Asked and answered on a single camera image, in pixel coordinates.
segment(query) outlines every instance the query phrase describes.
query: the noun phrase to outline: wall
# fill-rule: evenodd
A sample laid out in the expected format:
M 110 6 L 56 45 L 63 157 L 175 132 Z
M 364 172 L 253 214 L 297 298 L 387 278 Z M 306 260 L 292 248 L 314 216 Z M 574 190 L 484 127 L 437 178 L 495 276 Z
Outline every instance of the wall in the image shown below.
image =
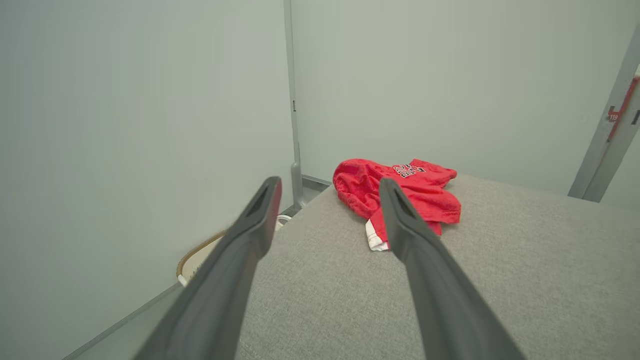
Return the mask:
M 0 358 L 61 359 L 293 162 L 281 1 L 0 3 Z
M 413 158 L 566 195 L 636 0 L 293 2 L 303 173 Z
M 640 135 L 637 133 L 600 203 L 640 212 Z

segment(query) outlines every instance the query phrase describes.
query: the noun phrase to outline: white fabric trim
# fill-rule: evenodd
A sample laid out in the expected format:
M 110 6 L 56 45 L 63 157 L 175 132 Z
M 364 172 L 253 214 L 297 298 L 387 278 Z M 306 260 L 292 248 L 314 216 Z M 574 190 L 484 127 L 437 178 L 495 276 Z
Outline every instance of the white fabric trim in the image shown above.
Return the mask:
M 384 251 L 389 249 L 389 244 L 382 241 L 382 239 L 376 234 L 376 230 L 371 223 L 371 219 L 368 219 L 364 225 L 364 229 L 367 232 L 367 242 L 369 248 L 373 251 Z

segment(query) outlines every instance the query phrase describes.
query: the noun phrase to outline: red clothing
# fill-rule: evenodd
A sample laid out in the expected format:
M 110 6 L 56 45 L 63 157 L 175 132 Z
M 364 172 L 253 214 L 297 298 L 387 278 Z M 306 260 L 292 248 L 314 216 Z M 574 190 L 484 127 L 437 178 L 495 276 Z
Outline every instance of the red clothing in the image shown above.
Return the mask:
M 367 223 L 367 237 L 371 249 L 387 250 L 387 232 L 378 195 L 380 179 L 391 177 L 395 180 L 418 214 L 436 234 L 441 235 L 441 222 L 460 222 L 460 202 L 453 194 L 443 189 L 456 175 L 453 169 L 418 159 L 414 159 L 410 164 L 393 167 L 364 159 L 351 159 L 343 161 L 335 169 L 333 185 L 342 202 L 371 222 L 372 229 Z

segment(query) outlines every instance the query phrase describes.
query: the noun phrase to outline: wicker basket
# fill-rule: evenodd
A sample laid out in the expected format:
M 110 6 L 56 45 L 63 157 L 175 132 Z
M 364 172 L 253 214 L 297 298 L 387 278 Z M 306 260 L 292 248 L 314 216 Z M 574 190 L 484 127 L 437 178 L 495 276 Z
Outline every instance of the wicker basket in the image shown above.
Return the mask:
M 276 231 L 284 226 L 291 217 L 287 215 L 278 215 L 276 219 Z M 189 251 L 178 263 L 178 269 L 176 270 L 176 275 L 178 276 L 178 281 L 182 284 L 182 286 L 186 287 L 189 284 L 189 281 L 193 278 L 193 276 L 198 272 L 198 269 L 202 266 L 202 263 L 207 259 L 207 256 L 213 251 L 213 248 L 218 244 L 219 239 L 221 239 L 225 235 L 226 231 L 215 234 L 213 237 L 208 239 L 207 241 L 201 243 L 196 246 L 193 250 Z

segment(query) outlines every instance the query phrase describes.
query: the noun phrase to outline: gray couch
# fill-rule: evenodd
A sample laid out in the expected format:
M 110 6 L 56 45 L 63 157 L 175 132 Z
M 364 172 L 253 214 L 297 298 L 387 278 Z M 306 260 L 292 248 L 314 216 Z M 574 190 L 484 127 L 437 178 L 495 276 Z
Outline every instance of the gray couch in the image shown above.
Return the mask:
M 529 359 L 640 359 L 640 214 L 459 176 L 442 241 Z M 424 359 L 403 264 L 329 188 L 259 263 L 236 358 Z

